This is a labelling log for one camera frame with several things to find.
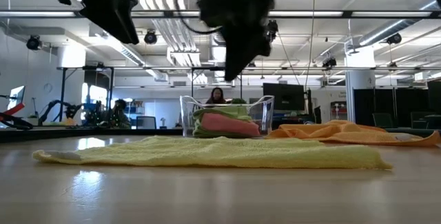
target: yellow towel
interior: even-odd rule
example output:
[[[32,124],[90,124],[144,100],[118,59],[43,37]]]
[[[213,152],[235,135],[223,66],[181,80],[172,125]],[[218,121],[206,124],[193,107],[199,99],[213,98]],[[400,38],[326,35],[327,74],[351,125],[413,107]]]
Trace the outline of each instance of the yellow towel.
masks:
[[[32,155],[43,162],[73,165],[217,166],[267,168],[391,169],[377,150],[363,145],[327,147],[299,139],[186,139],[155,136],[76,152]]]

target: black curtain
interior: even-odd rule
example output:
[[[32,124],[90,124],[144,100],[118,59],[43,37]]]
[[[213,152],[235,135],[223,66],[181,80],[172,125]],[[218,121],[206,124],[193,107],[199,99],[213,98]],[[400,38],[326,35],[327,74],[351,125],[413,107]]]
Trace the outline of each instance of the black curtain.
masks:
[[[375,113],[387,113],[395,116],[393,111],[393,90],[375,89]]]
[[[429,89],[429,106],[437,114],[441,114],[441,81],[427,82]]]
[[[412,112],[429,112],[429,93],[421,89],[396,90],[398,127],[411,127]]]
[[[375,111],[373,90],[353,90],[353,104],[356,123],[374,126],[372,113]]]

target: monitor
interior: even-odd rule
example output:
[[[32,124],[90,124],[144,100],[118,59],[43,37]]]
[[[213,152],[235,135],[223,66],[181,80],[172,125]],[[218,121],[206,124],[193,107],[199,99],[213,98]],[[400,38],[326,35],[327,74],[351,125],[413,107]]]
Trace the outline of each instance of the monitor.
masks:
[[[274,96],[275,110],[305,110],[303,85],[264,83],[263,94]]]
[[[23,103],[23,98],[25,96],[25,87],[20,86],[11,90],[11,94],[9,95],[9,104],[8,110],[17,106],[19,103]]]

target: folded towel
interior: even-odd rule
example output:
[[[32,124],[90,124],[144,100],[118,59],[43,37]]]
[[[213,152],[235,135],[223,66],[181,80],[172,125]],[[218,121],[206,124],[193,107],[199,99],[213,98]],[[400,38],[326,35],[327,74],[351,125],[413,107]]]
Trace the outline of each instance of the folded towel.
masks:
[[[195,111],[195,137],[249,138],[260,136],[259,126],[252,123],[245,106],[206,108]]]
[[[251,121],[252,118],[248,115],[247,107],[245,106],[225,106],[215,108],[205,108],[197,110],[193,113],[195,119],[200,119],[205,113],[222,114],[231,119],[238,119],[242,121]]]
[[[391,169],[377,150],[363,145],[326,147],[298,139],[189,139],[155,136],[76,152],[33,153],[42,162],[72,165],[365,168]]]
[[[441,143],[440,133],[422,138],[410,134],[388,133],[381,128],[357,125],[349,121],[330,121],[320,125],[281,125],[266,139],[297,138],[333,143],[430,147]]]
[[[207,131],[229,132],[243,136],[260,136],[259,126],[252,122],[231,119],[222,114],[205,113],[202,118],[202,128]]]

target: chair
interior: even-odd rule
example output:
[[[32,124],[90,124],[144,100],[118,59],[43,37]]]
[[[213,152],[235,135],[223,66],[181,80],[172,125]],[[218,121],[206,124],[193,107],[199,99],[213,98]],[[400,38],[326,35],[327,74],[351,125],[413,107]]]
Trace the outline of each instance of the chair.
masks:
[[[412,112],[411,121],[413,129],[427,129],[427,121],[422,120],[422,118],[435,114],[434,112]]]
[[[156,129],[155,116],[137,116],[136,129]]]
[[[394,128],[391,114],[373,113],[372,116],[377,128]]]

